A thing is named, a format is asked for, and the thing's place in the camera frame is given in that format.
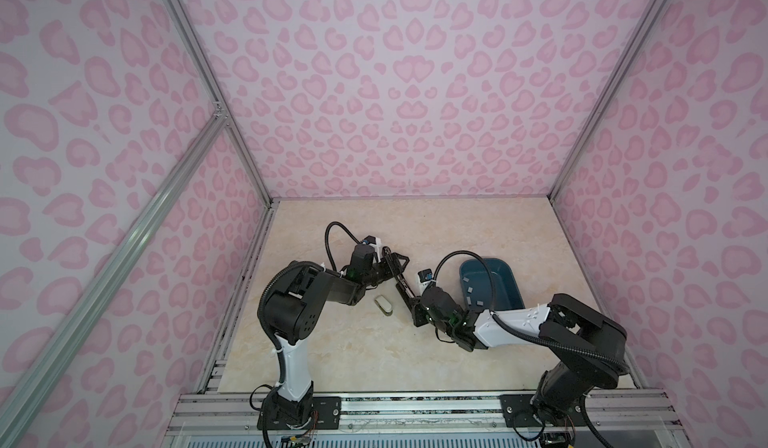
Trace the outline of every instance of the white robotic arm segment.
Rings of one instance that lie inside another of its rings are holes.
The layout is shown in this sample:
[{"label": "white robotic arm segment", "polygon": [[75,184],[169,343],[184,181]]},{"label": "white robotic arm segment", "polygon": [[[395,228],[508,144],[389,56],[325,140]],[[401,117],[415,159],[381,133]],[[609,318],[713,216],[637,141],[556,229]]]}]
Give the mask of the white robotic arm segment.
[{"label": "white robotic arm segment", "polygon": [[[549,307],[537,306],[534,309],[497,311],[496,315],[508,327],[538,337],[539,327],[549,316]],[[475,337],[488,348],[503,344],[530,344],[521,338],[510,335],[499,326],[494,321],[490,310],[483,311],[475,321]]]},{"label": "white robotic arm segment", "polygon": [[277,391],[283,398],[291,401],[301,400],[312,385],[310,366],[307,363],[306,338],[298,340],[296,344],[288,343],[288,340],[277,335],[277,340],[283,347],[285,358],[286,377],[285,383]]}]

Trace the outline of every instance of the white small object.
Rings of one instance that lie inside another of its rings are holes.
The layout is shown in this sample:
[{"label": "white small object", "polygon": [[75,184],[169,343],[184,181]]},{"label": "white small object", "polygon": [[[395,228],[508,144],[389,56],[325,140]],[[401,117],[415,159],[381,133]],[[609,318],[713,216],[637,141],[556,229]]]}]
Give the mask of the white small object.
[{"label": "white small object", "polygon": [[384,298],[384,295],[377,296],[373,299],[373,302],[376,303],[376,306],[379,307],[379,310],[381,310],[384,315],[388,317],[392,316],[392,304],[389,303],[389,300]]},{"label": "white small object", "polygon": [[384,246],[382,244],[382,240],[377,236],[375,243],[370,243],[370,246],[373,247],[373,249],[376,251],[376,263],[381,263],[383,260],[382,258],[382,247]]},{"label": "white small object", "polygon": [[437,280],[427,280],[422,282],[421,279],[418,277],[418,273],[416,274],[416,286],[418,287],[418,294],[424,295],[424,290],[427,290],[427,286],[432,282],[437,283]]}]

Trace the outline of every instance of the black cable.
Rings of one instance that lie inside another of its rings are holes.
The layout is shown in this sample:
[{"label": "black cable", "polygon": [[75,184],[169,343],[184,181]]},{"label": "black cable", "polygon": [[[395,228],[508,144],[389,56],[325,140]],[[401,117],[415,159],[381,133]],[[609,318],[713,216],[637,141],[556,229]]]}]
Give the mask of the black cable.
[{"label": "black cable", "polygon": [[516,433],[518,436],[520,436],[521,438],[523,438],[525,441],[536,441],[536,440],[538,440],[539,438],[541,438],[541,437],[542,437],[542,434],[543,434],[543,432],[544,432],[544,424],[543,424],[543,423],[542,423],[542,428],[541,428],[541,429],[538,431],[538,433],[536,434],[536,436],[534,436],[533,438],[527,438],[527,437],[525,437],[525,436],[521,435],[521,434],[520,434],[520,432],[518,431],[518,428],[517,428],[517,427],[516,427],[516,425],[514,424],[514,421],[517,419],[517,417],[518,417],[520,414],[522,414],[522,413],[525,413],[525,411],[526,411],[526,409],[522,409],[522,410],[519,410],[519,411],[515,411],[515,412],[514,412],[514,414],[512,415],[512,429],[514,430],[514,432],[515,432],[515,433]]},{"label": "black cable", "polygon": [[456,343],[454,340],[450,340],[450,341],[447,341],[447,340],[441,340],[441,339],[440,339],[440,335],[438,335],[438,330],[437,330],[437,327],[435,327],[435,338],[437,338],[437,339],[438,339],[438,341],[442,341],[443,343]]},{"label": "black cable", "polygon": [[[573,429],[573,433],[570,434],[568,432],[568,422],[571,422],[571,428]],[[576,425],[574,425],[574,421],[571,420],[571,415],[566,414],[565,419],[563,420],[563,424],[565,425],[565,433],[568,435],[568,444],[570,446],[573,446],[576,444]]]},{"label": "black cable", "polygon": [[584,418],[584,423],[587,424],[587,428],[592,432],[595,438],[598,439],[600,443],[603,443],[603,446],[605,448],[614,448],[613,445],[611,445],[608,440],[603,438],[603,435],[600,434],[597,428],[594,427],[592,424],[592,420],[589,419],[589,415],[587,415],[587,395],[581,395],[581,399],[579,399],[578,405],[581,407],[581,417]]},{"label": "black cable", "polygon": [[268,385],[268,384],[265,383],[265,384],[257,386],[254,391],[250,392],[250,396],[248,396],[248,404],[250,404],[250,407],[253,408],[255,411],[261,411],[261,408],[256,408],[256,406],[254,405],[254,395],[259,390],[259,388],[264,388],[264,387],[267,387],[270,390],[272,390],[274,388],[274,386]]},{"label": "black cable", "polygon": [[[270,393],[264,397],[264,400],[270,399],[279,389],[280,385],[275,385],[274,388],[270,390]],[[261,415],[264,417],[264,420],[261,422],[261,437],[264,439],[264,445],[266,448],[274,448],[272,446],[272,442],[270,441],[270,435],[266,432],[266,421],[269,419],[269,417],[264,413],[264,411],[261,412]]]},{"label": "black cable", "polygon": [[469,255],[480,262],[480,265],[485,269],[485,272],[488,273],[488,277],[491,279],[491,311],[493,311],[496,308],[496,284],[493,280],[493,275],[491,274],[491,269],[488,267],[488,264],[485,263],[485,260],[482,258],[482,256],[478,255],[474,251],[468,251],[468,250],[456,250],[451,251],[446,255],[446,257],[443,260],[440,260],[440,262],[437,264],[437,268],[435,269],[435,275],[432,277],[434,280],[437,280],[437,275],[440,272],[440,268],[442,268],[442,265],[448,261],[451,257],[454,257],[456,255]]},{"label": "black cable", "polygon": [[304,433],[300,434],[298,437],[299,437],[299,438],[301,438],[302,436],[306,436],[306,435],[308,435],[308,434],[309,434],[309,433],[310,433],[312,430],[314,430],[314,429],[315,429],[315,426],[317,425],[317,418],[319,418],[319,417],[320,417],[320,416],[317,414],[317,411],[315,411],[315,410],[312,410],[312,413],[310,413],[310,419],[312,420],[312,424],[310,425],[310,427],[309,427],[309,428],[307,428],[307,430],[306,430]]},{"label": "black cable", "polygon": [[352,232],[349,231],[347,229],[347,227],[345,227],[341,223],[339,223],[339,222],[331,222],[331,223],[328,224],[328,226],[326,227],[326,236],[325,236],[325,239],[326,239],[326,254],[328,255],[328,260],[331,262],[331,270],[336,271],[336,262],[333,261],[333,255],[331,254],[331,245],[328,243],[328,234],[331,233],[331,228],[333,228],[334,226],[341,227],[341,229],[344,230],[350,236],[350,238],[355,241],[356,244],[360,243],[360,241],[357,238],[355,238],[355,236],[352,234]]}]

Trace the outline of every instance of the robotic arm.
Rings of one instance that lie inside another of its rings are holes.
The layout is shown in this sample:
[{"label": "robotic arm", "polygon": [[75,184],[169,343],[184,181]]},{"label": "robotic arm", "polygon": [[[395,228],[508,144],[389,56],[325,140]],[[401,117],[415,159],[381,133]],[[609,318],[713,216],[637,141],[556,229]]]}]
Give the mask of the robotic arm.
[{"label": "robotic arm", "polygon": [[392,278],[415,326],[432,324],[467,351],[504,344],[549,347],[561,361],[543,373],[531,400],[531,410],[542,426],[558,424],[593,387],[613,389],[619,376],[628,373],[621,361],[627,338],[624,328],[570,295],[556,294],[546,306],[532,309],[496,312],[493,303],[480,313],[464,309],[436,282],[440,267],[454,255],[475,257],[491,275],[482,258],[470,251],[455,251],[440,262],[434,276],[431,270],[418,272],[421,294],[417,295],[403,277],[408,258],[392,253],[374,237],[358,243],[350,264],[340,271],[312,261],[292,261],[278,273],[264,290],[258,313],[280,362],[280,380],[262,404],[265,442],[267,426],[300,429],[311,422],[313,385],[306,338],[325,302],[356,305],[369,286]]},{"label": "robotic arm", "polygon": [[[388,248],[387,252],[398,273],[402,273],[408,257]],[[369,287],[391,279],[391,261],[382,260],[381,240],[369,236],[357,243],[350,263],[340,271],[312,261],[291,261],[266,286],[259,302],[258,319],[275,347],[280,379],[262,404],[264,427],[299,429],[309,423],[313,384],[306,338],[317,325],[327,301],[357,305]]]}]

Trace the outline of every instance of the blue plastic tub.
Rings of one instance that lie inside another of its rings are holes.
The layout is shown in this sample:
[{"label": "blue plastic tub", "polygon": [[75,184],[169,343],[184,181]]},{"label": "blue plastic tub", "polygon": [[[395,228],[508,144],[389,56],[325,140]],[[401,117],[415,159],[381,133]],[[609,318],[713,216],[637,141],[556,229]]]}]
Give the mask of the blue plastic tub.
[{"label": "blue plastic tub", "polygon": [[[512,269],[503,260],[486,259],[496,284],[496,311],[524,309],[523,299],[514,280]],[[462,293],[469,311],[484,311],[491,308],[491,281],[488,273],[475,259],[462,263],[458,270],[461,277]]]}]

